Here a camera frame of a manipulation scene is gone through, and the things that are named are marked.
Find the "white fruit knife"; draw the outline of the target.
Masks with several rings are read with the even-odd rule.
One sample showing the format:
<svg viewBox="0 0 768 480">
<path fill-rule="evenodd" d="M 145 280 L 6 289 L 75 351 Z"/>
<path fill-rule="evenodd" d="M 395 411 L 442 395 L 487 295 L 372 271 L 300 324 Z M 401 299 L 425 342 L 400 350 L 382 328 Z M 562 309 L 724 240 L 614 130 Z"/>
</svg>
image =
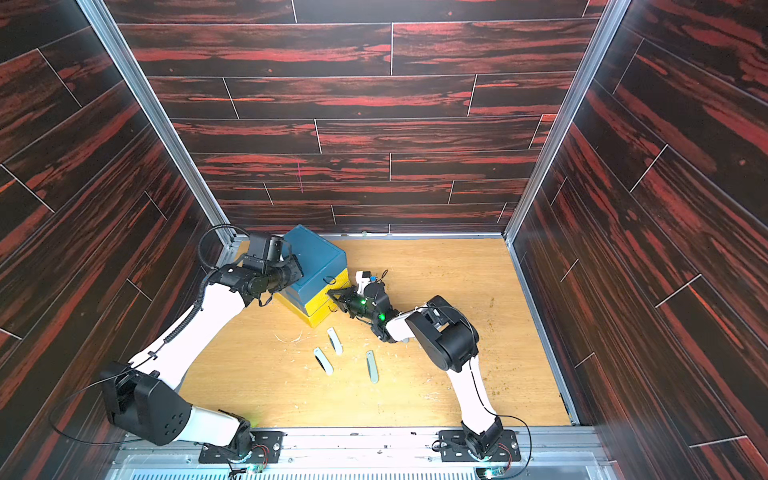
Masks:
<svg viewBox="0 0 768 480">
<path fill-rule="evenodd" d="M 333 327 L 330 327 L 327 330 L 327 334 L 335 354 L 341 356 L 344 352 L 344 349 L 336 330 Z"/>
<path fill-rule="evenodd" d="M 316 347 L 313 350 L 313 355 L 318 362 L 318 364 L 321 366 L 322 370 L 325 372 L 327 376 L 331 376 L 334 373 L 334 368 L 329 359 L 326 357 L 323 350 L 319 347 Z"/>
</svg>

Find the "green fruit knife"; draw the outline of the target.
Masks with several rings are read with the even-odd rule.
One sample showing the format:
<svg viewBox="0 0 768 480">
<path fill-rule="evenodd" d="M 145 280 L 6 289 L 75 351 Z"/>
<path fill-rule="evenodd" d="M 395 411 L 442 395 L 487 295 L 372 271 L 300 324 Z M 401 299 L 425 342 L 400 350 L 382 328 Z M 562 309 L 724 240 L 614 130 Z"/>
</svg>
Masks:
<svg viewBox="0 0 768 480">
<path fill-rule="evenodd" d="M 377 384 L 379 382 L 379 372 L 374 352 L 372 350 L 367 351 L 365 358 L 369 379 L 373 384 Z"/>
</svg>

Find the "teal drawer cabinet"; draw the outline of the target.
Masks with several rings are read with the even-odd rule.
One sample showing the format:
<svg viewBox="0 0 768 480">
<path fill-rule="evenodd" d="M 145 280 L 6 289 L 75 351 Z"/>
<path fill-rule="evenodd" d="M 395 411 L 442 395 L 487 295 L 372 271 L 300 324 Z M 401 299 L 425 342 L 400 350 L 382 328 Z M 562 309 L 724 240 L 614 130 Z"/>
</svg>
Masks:
<svg viewBox="0 0 768 480">
<path fill-rule="evenodd" d="M 282 291 L 295 302 L 308 303 L 323 288 L 341 288 L 337 277 L 347 268 L 346 253 L 312 230 L 297 225 L 284 235 L 298 258 L 303 277 Z"/>
</svg>

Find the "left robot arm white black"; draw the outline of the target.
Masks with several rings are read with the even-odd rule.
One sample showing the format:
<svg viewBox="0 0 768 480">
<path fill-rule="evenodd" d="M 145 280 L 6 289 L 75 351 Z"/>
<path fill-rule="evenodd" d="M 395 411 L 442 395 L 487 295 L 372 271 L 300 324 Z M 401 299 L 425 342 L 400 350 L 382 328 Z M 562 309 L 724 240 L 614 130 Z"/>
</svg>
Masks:
<svg viewBox="0 0 768 480">
<path fill-rule="evenodd" d="M 109 423 L 157 446 L 175 441 L 217 448 L 229 462 L 244 462 L 263 446 L 242 416 L 197 407 L 178 393 L 183 377 L 216 335 L 252 301 L 303 276 L 297 256 L 215 268 L 203 278 L 192 306 L 129 362 L 110 363 L 101 374 Z"/>
</svg>

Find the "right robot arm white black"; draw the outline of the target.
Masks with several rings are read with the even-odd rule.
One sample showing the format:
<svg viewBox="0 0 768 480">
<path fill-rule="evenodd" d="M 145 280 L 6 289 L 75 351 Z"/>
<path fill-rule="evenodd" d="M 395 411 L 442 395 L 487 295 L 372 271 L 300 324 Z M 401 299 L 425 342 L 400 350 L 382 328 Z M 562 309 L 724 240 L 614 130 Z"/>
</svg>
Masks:
<svg viewBox="0 0 768 480">
<path fill-rule="evenodd" d="M 451 381 L 469 452 L 485 460 L 498 450 L 503 424 L 490 405 L 479 372 L 479 333 L 460 310 L 436 295 L 421 306 L 400 312 L 391 305 L 381 281 L 331 289 L 327 295 L 340 311 L 368 324 L 379 340 L 416 340 Z"/>
</svg>

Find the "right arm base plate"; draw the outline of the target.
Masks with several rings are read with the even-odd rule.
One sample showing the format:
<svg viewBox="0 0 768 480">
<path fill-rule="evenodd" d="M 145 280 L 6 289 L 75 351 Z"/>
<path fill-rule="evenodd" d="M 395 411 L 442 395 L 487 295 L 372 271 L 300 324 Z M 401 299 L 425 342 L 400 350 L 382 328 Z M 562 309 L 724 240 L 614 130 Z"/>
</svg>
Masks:
<svg viewBox="0 0 768 480">
<path fill-rule="evenodd" d="M 431 449 L 442 462 L 519 462 L 522 458 L 512 430 L 477 435 L 465 429 L 441 430 Z"/>
</svg>

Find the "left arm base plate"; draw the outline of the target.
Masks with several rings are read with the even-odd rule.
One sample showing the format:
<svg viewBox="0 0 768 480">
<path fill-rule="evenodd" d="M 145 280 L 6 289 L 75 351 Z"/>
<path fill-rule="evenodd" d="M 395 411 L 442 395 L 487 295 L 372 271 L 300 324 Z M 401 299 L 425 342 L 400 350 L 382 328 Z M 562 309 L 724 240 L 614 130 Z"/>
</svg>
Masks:
<svg viewBox="0 0 768 480">
<path fill-rule="evenodd" d="M 227 446 L 205 443 L 198 462 L 220 465 L 268 465 L 279 461 L 285 433 L 279 430 L 251 429 L 239 433 Z"/>
</svg>

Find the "aluminium front rail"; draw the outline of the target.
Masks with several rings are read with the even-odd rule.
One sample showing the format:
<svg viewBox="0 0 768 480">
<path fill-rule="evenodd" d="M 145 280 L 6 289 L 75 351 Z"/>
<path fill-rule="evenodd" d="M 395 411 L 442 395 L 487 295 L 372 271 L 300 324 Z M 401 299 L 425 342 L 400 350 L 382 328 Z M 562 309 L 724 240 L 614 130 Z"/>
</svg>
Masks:
<svg viewBox="0 0 768 480">
<path fill-rule="evenodd" d="M 454 454 L 438 427 L 278 428 L 271 458 L 202 462 L 192 443 L 123 446 L 109 479 L 619 479 L 591 427 L 514 427 L 515 441 L 491 461 Z"/>
</svg>

